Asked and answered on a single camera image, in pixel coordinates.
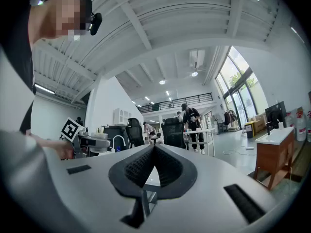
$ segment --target black railing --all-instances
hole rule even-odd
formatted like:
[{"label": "black railing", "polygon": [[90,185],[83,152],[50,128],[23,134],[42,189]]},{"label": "black railing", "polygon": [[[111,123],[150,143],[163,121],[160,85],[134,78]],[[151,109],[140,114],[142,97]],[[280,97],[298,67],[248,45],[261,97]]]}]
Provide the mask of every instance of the black railing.
[{"label": "black railing", "polygon": [[153,111],[160,111],[171,108],[178,108],[181,110],[181,105],[186,103],[187,105],[192,105],[195,103],[203,103],[213,101],[212,93],[200,94],[192,97],[186,97],[182,99],[175,99],[172,101],[160,102],[150,105],[145,105],[139,108],[140,113],[147,113]]}]

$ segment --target white countertop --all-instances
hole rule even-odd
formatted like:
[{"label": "white countertop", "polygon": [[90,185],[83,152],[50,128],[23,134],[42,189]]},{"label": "white countertop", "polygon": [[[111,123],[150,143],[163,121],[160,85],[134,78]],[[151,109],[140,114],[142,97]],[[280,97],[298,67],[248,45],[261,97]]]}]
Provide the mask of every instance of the white countertop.
[{"label": "white countertop", "polygon": [[270,135],[265,134],[261,138],[255,140],[257,143],[263,144],[273,144],[273,145],[280,145],[280,143],[294,130],[294,127],[273,129],[270,131]]}]

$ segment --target black pants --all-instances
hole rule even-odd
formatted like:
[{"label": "black pants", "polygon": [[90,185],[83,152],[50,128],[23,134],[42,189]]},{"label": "black pants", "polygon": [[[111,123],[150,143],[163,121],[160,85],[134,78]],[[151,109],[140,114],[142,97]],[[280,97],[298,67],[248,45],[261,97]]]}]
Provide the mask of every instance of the black pants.
[{"label": "black pants", "polygon": [[[203,133],[197,133],[199,135],[199,142],[204,142],[204,138],[203,138]],[[191,139],[192,139],[192,142],[195,142],[196,141],[196,137],[195,135],[196,134],[190,134],[191,135]],[[196,149],[196,144],[193,144],[192,145],[193,149]],[[204,149],[204,144],[200,144],[200,149]]]}]

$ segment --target green tree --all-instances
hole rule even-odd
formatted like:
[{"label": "green tree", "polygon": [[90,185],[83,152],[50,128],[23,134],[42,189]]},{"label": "green tree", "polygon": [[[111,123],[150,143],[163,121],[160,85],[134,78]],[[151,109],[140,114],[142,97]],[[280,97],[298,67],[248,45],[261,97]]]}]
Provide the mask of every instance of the green tree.
[{"label": "green tree", "polygon": [[[239,80],[239,78],[241,77],[241,74],[239,72],[237,72],[236,74],[234,74],[230,80],[229,80],[229,85],[231,87],[233,87],[235,85],[235,83]],[[250,79],[248,78],[247,80],[247,84],[249,85],[249,87],[253,87],[254,86],[254,82],[255,80],[254,79]]]}]

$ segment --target cable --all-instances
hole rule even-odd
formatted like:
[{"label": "cable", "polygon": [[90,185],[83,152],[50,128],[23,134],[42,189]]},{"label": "cable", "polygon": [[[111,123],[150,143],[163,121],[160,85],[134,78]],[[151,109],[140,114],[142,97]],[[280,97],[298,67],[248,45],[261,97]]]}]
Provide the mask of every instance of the cable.
[{"label": "cable", "polygon": [[248,155],[248,156],[256,156],[256,155],[257,155],[257,154],[254,154],[254,153],[250,153],[250,154],[248,154],[248,153],[240,153],[240,152],[236,151],[236,150],[239,149],[239,148],[245,148],[245,150],[246,150],[246,146],[239,146],[239,147],[237,147],[237,148],[234,149],[234,150],[226,150],[226,151],[223,151],[223,154],[224,154],[224,155],[231,155],[231,154],[233,154],[233,153],[238,153],[238,154],[240,154],[240,155]]}]

